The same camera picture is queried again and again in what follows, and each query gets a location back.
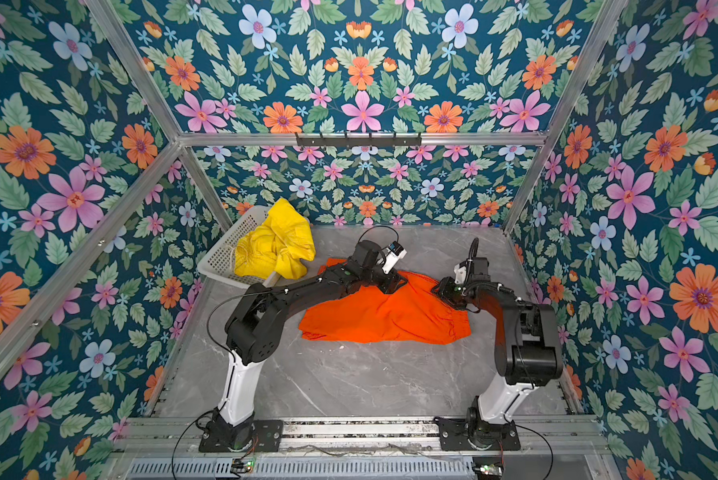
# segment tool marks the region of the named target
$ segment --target floral wallpaper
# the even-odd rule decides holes
[[[0,2],[0,333],[163,143],[83,5]]]
[[[601,5],[146,1],[127,28],[186,131],[519,132],[546,127]]]
[[[264,145],[196,153],[232,219],[285,197],[315,224],[499,226],[535,150]]]
[[[1,382],[0,478],[98,478],[201,291],[213,224],[176,162]]]
[[[624,478],[718,478],[718,0],[633,3],[513,235]]]

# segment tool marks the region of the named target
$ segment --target orange shorts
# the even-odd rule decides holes
[[[330,258],[327,266],[343,262]],[[437,280],[413,272],[400,274],[409,283],[392,295],[363,286],[353,295],[308,309],[298,327],[303,338],[357,343],[414,340],[446,345],[471,334],[468,313],[453,309],[431,293]]]

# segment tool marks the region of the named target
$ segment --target yellow garment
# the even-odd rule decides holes
[[[314,260],[316,248],[308,220],[290,202],[280,198],[258,228],[236,245],[234,273],[266,278],[276,271],[294,280],[306,274],[303,260]]]

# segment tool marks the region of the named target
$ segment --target laundry basket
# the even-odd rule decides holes
[[[263,225],[270,206],[253,206],[237,220],[210,251],[201,259],[196,269],[213,280],[227,283],[239,288],[247,288],[253,283],[262,282],[265,286],[273,286],[279,280],[274,272],[267,279],[257,276],[237,276],[234,274],[236,245],[244,235],[249,234],[258,226]]]

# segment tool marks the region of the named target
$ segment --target horizontal metal bar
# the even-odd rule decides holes
[[[205,205],[212,212],[212,216],[215,217],[215,221],[220,225],[220,229],[225,233],[233,223],[229,218],[229,214],[223,208],[218,192],[212,187],[210,178],[199,165],[199,159],[196,157],[194,150],[184,147],[180,159],[185,169],[189,171],[191,179],[194,180],[194,185],[204,199]]]
[[[84,237],[82,243],[55,271],[42,288],[28,302],[15,320],[0,335],[0,380],[34,341],[42,326],[63,305],[69,291],[82,279],[108,240],[124,225],[130,215],[143,203],[143,199],[167,173],[178,156],[180,148],[169,143],[156,156],[153,163],[133,182],[116,205],[98,225]]]
[[[138,48],[133,43],[130,34],[125,30],[122,20],[114,10],[114,6],[111,5],[109,0],[86,0],[85,5],[90,9],[90,13],[92,13],[100,29],[103,30],[106,39],[111,43],[111,47],[122,65],[124,65],[125,70],[130,74],[135,88],[138,89],[138,93],[146,101],[146,105],[151,110],[167,139],[177,139],[181,133],[178,120],[175,119],[170,106],[156,87],[156,83],[151,78],[151,73],[146,70],[143,56],[138,53]]]
[[[372,137],[373,139],[388,141],[388,139],[393,138],[393,134],[373,134]],[[313,139],[318,142],[322,142],[324,139],[335,147],[344,147],[346,145],[345,136],[343,134],[301,134],[296,137],[294,134],[233,134],[220,132],[216,134],[181,134],[179,141],[184,147],[207,147],[213,145],[222,145],[225,147],[235,145],[241,145],[243,147],[249,145],[284,145],[295,147],[298,145],[298,138],[301,140]],[[365,144],[371,144],[368,134],[348,134],[348,138],[366,140],[367,142]],[[421,134],[421,143],[423,145],[525,145],[528,147],[540,146],[545,142],[545,132]]]
[[[509,234],[513,226],[517,224],[522,210],[527,206],[527,202],[532,196],[535,185],[543,172],[543,165],[547,159],[551,158],[558,138],[562,135],[562,130],[564,130],[564,126],[567,124],[570,114],[572,114],[572,109],[578,102],[585,83],[588,81],[588,77],[591,76],[596,62],[598,62],[599,55],[604,50],[604,44],[607,43],[614,26],[618,24],[618,18],[620,18],[620,14],[627,4],[628,0],[604,0],[604,5],[599,10],[598,17],[591,27],[591,33],[588,34],[588,38],[586,38],[580,51],[575,70],[570,75],[562,97],[556,104],[551,120],[548,122],[548,141],[535,155],[533,162],[527,169],[527,174],[524,176],[522,186],[519,187],[517,196],[514,197],[511,214],[503,227]]]

